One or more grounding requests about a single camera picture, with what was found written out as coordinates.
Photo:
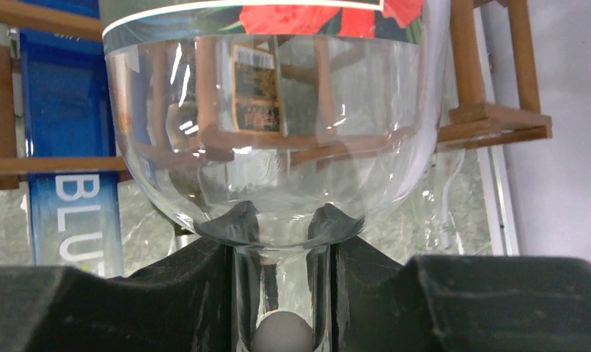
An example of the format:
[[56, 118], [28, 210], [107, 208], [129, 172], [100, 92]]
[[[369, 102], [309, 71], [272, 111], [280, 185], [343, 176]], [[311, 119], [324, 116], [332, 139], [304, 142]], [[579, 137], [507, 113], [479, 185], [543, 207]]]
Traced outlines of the clear dark-labelled round bottle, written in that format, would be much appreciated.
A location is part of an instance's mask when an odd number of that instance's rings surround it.
[[436, 148], [450, 1], [101, 1], [120, 151], [233, 248], [238, 351], [331, 350], [331, 248]]

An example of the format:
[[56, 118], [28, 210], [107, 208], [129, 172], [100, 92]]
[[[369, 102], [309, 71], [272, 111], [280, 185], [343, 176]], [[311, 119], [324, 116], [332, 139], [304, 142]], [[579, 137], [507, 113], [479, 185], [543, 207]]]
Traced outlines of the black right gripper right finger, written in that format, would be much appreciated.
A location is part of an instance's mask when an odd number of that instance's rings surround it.
[[572, 257], [417, 255], [399, 264], [333, 205], [309, 234], [330, 248], [335, 351], [591, 351], [591, 263]]

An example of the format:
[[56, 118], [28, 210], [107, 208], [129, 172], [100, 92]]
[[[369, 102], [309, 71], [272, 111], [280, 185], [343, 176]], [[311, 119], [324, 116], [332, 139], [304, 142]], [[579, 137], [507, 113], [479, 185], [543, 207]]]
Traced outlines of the clear round glass bottle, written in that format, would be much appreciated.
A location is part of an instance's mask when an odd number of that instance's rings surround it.
[[465, 150], [436, 153], [412, 194], [413, 239], [419, 252], [460, 252], [452, 215], [452, 191], [465, 159]]

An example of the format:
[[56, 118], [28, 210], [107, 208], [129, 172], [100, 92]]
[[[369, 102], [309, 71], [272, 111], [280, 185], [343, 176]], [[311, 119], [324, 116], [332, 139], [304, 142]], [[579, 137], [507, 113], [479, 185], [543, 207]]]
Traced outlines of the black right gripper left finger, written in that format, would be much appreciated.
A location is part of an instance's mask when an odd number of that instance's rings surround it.
[[231, 273], [204, 238], [128, 277], [0, 266], [0, 351], [244, 351]]

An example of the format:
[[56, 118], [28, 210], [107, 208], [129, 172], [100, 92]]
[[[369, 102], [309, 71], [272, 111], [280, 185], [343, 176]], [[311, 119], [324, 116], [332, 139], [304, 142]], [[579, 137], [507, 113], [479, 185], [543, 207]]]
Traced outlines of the blue square glass bottle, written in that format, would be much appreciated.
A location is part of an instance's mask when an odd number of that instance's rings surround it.
[[[30, 157], [108, 157], [116, 151], [101, 43], [20, 31], [26, 152]], [[122, 276], [116, 172], [28, 177], [29, 221], [38, 265], [74, 265]]]

